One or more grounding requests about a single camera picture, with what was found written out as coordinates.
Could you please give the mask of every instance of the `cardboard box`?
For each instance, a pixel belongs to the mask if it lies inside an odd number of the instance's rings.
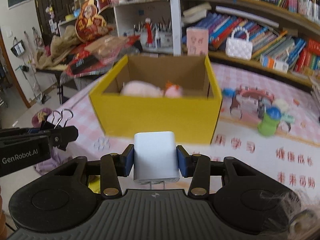
[[[140,80],[161,89],[169,81],[183,98],[120,95],[124,82]],[[90,91],[100,125],[108,136],[133,138],[139,132],[172,131],[177,142],[209,144],[222,104],[208,56],[124,56]]]

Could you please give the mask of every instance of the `white power adapter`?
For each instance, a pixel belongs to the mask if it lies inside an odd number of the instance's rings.
[[[177,182],[179,179],[174,133],[135,134],[133,181],[144,185]]]

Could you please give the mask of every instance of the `hanging bag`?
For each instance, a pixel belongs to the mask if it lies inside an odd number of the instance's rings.
[[[23,53],[25,53],[26,48],[24,46],[23,41],[18,41],[17,38],[15,37],[13,39],[13,45],[11,48],[12,53],[16,56],[16,57],[20,57]]]

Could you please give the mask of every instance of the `blue toy cap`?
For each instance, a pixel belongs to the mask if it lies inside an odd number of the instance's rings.
[[[236,96],[236,91],[232,88],[224,88],[222,94],[227,98],[232,98]]]
[[[266,112],[267,112],[267,115],[269,115],[269,117],[273,120],[280,120],[282,117],[281,111],[274,106],[268,108]]]

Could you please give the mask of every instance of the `table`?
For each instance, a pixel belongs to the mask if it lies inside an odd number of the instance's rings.
[[[320,181],[320,174],[317,172],[320,163],[320,126],[313,123],[311,95],[255,73],[219,64],[213,64],[212,67],[221,88],[237,88],[241,85],[242,87],[252,87],[255,90],[257,87],[259,93],[264,91],[264,93],[274,94],[275,97],[292,100],[290,111],[294,114],[297,123],[292,125],[290,132],[285,133],[283,132],[284,128],[280,127],[275,136],[265,138],[257,132],[256,124],[252,120],[249,122],[231,116],[228,111],[230,102],[226,100],[223,103],[212,144],[190,145],[183,143],[183,147],[189,154],[201,153],[215,161],[222,161],[225,156],[231,155],[291,189],[302,189],[310,197],[316,196],[320,189],[317,184]],[[74,157],[84,155],[88,160],[97,160],[112,152],[122,153],[129,143],[133,143],[132,139],[112,138],[103,134],[88,98],[88,92],[94,85],[95,83],[90,84],[58,109],[72,109],[75,117],[68,122],[68,125],[75,125],[79,130],[79,138],[68,145],[67,152]],[[246,111],[250,113],[254,109],[251,105],[254,97],[247,97],[247,99],[249,101],[241,101],[239,107],[241,112],[244,112],[243,115]],[[312,129],[315,133],[311,138],[308,138]],[[94,147],[99,138],[100,150]],[[128,178],[119,178],[119,181],[123,190],[126,188],[148,188],[148,186],[133,183],[133,172]],[[188,190],[190,181],[190,178],[181,178],[177,183],[167,184],[166,188]],[[212,176],[210,192],[216,192],[220,187],[220,177]]]

